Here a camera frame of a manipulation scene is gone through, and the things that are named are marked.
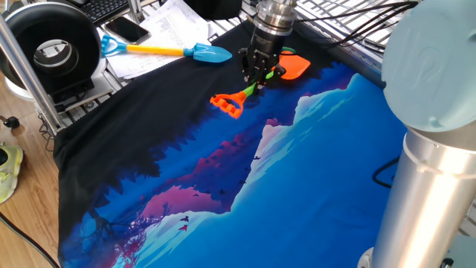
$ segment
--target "metal pole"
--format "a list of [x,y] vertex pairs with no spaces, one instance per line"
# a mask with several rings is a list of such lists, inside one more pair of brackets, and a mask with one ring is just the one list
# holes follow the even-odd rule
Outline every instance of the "metal pole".
[[435,268],[476,194],[476,122],[447,133],[409,129],[372,268]]
[[129,2],[130,12],[129,15],[135,23],[139,24],[145,20],[142,13],[141,0],[127,0]]
[[39,111],[50,125],[51,131],[56,135],[65,128],[65,125],[3,18],[0,18],[0,46],[23,85],[31,93]]

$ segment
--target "black phone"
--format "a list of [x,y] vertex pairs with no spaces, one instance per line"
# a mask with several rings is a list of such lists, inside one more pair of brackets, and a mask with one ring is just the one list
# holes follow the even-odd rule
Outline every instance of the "black phone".
[[148,30],[122,16],[106,24],[106,30],[111,31],[129,44],[138,44],[150,37]]

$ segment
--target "paper document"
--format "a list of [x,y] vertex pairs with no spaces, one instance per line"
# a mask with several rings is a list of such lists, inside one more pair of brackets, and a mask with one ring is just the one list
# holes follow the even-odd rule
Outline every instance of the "paper document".
[[[169,0],[158,10],[149,14],[149,18],[141,23],[151,37],[141,45],[163,48],[192,48],[197,42],[207,44],[208,23],[195,13],[182,0]],[[113,54],[107,59],[118,77],[131,79],[162,67],[181,57],[157,54]]]

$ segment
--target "keyboard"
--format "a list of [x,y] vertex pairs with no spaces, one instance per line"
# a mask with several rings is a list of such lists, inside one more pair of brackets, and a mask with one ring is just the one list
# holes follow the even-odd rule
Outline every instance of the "keyboard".
[[95,25],[100,25],[127,8],[129,8],[127,0],[91,0],[84,4],[81,10]]

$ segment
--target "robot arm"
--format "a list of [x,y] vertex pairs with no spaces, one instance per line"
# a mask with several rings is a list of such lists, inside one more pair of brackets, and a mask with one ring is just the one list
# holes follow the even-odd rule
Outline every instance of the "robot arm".
[[279,57],[284,40],[292,32],[296,4],[297,0],[267,0],[257,5],[251,45],[239,51],[248,86],[256,82],[257,89],[261,89],[273,67],[284,72],[279,67]]

